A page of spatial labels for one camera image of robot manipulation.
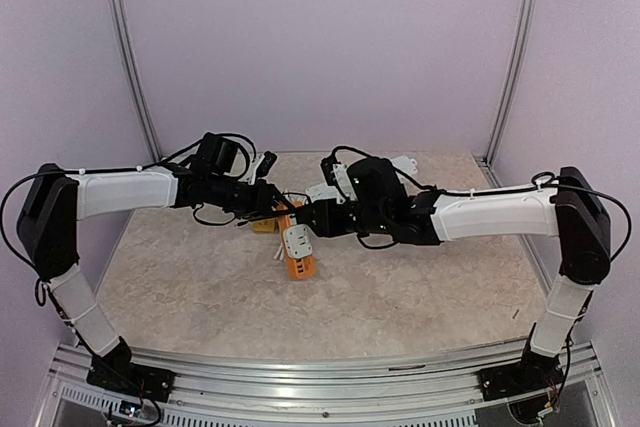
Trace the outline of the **white plug adapter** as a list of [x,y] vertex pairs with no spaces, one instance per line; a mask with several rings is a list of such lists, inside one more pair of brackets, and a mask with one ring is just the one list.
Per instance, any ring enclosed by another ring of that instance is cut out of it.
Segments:
[[309,231],[305,225],[287,227],[283,233],[283,243],[289,258],[299,260],[313,254]]

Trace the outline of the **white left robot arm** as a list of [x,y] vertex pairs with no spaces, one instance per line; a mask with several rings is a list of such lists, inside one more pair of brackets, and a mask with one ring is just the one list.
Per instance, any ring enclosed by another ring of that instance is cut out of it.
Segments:
[[121,392],[140,381],[130,350],[99,305],[81,267],[78,227],[95,217],[149,209],[198,211],[213,206],[233,220],[253,221],[294,212],[293,204],[265,176],[275,163],[245,136],[206,133],[151,164],[64,169],[55,163],[16,181],[1,203],[22,186],[29,191],[6,248],[36,272],[61,316],[90,354],[102,377]]

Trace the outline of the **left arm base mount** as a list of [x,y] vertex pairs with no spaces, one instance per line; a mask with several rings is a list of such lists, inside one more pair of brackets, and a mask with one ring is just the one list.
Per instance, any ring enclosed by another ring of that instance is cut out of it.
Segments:
[[166,403],[173,390],[176,374],[167,369],[133,364],[120,374],[104,366],[90,369],[89,385],[131,397]]

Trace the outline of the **black plug with cable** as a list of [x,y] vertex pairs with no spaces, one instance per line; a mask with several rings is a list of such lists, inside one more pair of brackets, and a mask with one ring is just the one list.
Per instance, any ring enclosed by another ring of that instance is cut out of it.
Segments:
[[285,207],[278,210],[278,217],[289,225],[311,225],[314,221],[314,212],[311,206]]

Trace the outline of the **orange power strip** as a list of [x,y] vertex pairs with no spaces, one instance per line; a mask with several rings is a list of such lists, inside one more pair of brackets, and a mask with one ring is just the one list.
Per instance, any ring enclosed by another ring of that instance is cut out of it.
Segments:
[[280,237],[276,258],[283,261],[288,278],[301,281],[314,277],[316,265],[307,225],[299,223],[293,214],[278,216],[276,225]]

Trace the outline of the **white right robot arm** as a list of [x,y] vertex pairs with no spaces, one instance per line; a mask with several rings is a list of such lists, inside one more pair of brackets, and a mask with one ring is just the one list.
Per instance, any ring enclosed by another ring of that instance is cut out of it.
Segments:
[[622,252],[611,247],[604,204],[620,210],[625,205],[592,189],[575,167],[540,172],[526,185],[466,191],[419,183],[408,157],[394,162],[362,154],[346,166],[331,153],[321,169],[326,183],[321,196],[310,197],[294,213],[318,237],[386,235],[393,245],[414,246],[511,235],[558,240],[560,267],[545,310],[511,370],[512,383],[523,391],[535,389],[557,368],[595,287]]

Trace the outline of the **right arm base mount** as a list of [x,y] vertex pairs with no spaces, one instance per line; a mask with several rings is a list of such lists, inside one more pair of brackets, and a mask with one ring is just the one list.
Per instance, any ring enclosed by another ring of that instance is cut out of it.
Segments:
[[477,374],[484,401],[518,396],[562,383],[558,367],[525,365],[522,362],[481,369]]

